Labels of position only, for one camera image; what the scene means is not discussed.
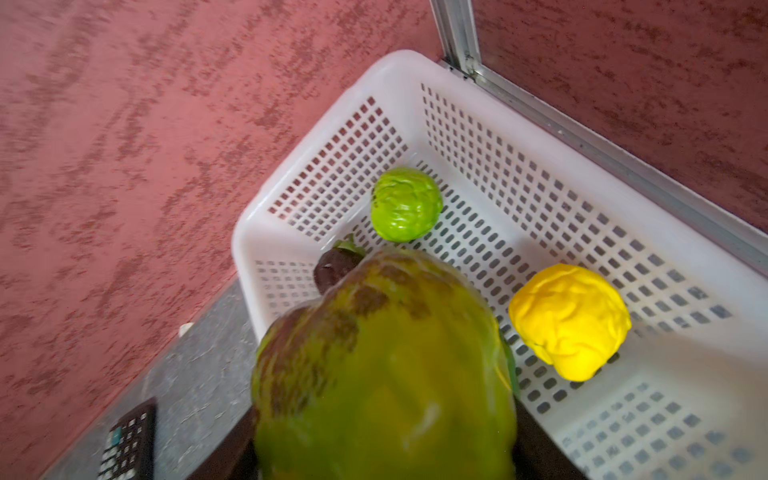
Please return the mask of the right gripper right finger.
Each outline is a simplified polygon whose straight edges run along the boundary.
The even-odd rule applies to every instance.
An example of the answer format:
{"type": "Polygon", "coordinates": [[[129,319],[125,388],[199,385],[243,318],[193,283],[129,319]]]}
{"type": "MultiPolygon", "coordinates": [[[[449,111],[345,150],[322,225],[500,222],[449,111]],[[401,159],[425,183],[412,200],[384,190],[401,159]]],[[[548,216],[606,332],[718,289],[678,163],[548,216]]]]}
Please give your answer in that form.
{"type": "Polygon", "coordinates": [[[543,430],[525,406],[515,399],[517,439],[512,450],[516,478],[523,480],[587,480],[543,430]]]}

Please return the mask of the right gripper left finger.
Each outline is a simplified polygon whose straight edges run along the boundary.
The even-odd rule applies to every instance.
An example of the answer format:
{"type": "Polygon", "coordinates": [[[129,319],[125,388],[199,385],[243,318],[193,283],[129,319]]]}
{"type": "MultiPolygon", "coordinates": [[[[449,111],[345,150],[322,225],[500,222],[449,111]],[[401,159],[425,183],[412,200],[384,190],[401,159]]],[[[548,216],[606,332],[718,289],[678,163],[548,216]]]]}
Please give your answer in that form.
{"type": "Polygon", "coordinates": [[[255,418],[256,409],[251,407],[188,479],[258,479],[255,418]]]}

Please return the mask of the yellow fruit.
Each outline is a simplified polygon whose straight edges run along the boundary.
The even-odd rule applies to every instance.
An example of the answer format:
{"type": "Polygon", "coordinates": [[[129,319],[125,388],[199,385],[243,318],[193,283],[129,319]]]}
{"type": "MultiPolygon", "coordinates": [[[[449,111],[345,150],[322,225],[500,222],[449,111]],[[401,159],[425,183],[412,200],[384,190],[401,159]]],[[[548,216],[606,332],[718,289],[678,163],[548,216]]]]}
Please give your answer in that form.
{"type": "Polygon", "coordinates": [[[535,274],[514,295],[508,313],[525,345],[572,382],[591,379],[632,328],[625,302],[607,280],[566,264],[535,274]]]}

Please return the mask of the light green fruit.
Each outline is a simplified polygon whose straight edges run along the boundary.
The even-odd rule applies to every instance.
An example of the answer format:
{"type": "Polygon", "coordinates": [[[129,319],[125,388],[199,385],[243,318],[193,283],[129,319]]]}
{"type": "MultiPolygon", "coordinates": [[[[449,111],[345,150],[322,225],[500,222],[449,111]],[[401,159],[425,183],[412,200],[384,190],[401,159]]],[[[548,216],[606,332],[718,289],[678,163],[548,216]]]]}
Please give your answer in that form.
{"type": "Polygon", "coordinates": [[[275,320],[252,373],[264,479],[512,479],[519,387],[451,265],[380,249],[275,320]]]}
{"type": "Polygon", "coordinates": [[[386,241],[407,243],[423,237],[436,225],[442,210],[437,183],[415,168],[393,168],[374,185],[371,222],[386,241]]]}

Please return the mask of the white plastic basket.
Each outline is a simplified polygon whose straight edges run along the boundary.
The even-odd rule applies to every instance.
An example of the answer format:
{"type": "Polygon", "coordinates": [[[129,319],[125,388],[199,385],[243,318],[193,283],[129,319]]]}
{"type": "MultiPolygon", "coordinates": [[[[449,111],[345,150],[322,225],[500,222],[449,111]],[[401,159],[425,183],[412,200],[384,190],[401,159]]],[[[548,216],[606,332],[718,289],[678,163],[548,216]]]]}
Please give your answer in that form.
{"type": "Polygon", "coordinates": [[[253,330],[316,295],[336,239],[381,239],[370,199],[389,167],[440,186],[415,247],[456,266],[497,314],[521,399],[592,479],[767,475],[767,280],[552,135],[422,55],[374,64],[241,215],[232,251],[253,330]],[[562,379],[511,327],[514,293],[579,264],[622,295],[632,329],[585,384],[562,379]]]}

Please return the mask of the dark brown fruit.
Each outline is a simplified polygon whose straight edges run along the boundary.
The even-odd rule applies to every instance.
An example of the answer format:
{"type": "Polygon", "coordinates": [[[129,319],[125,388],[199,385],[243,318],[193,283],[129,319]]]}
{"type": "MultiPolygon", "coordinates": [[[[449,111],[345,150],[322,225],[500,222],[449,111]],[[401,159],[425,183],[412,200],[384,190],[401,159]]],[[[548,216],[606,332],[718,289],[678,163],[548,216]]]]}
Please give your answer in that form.
{"type": "Polygon", "coordinates": [[[324,295],[349,272],[351,272],[367,255],[367,251],[355,244],[352,234],[337,240],[333,246],[324,252],[318,260],[313,279],[320,295],[324,295]]]}

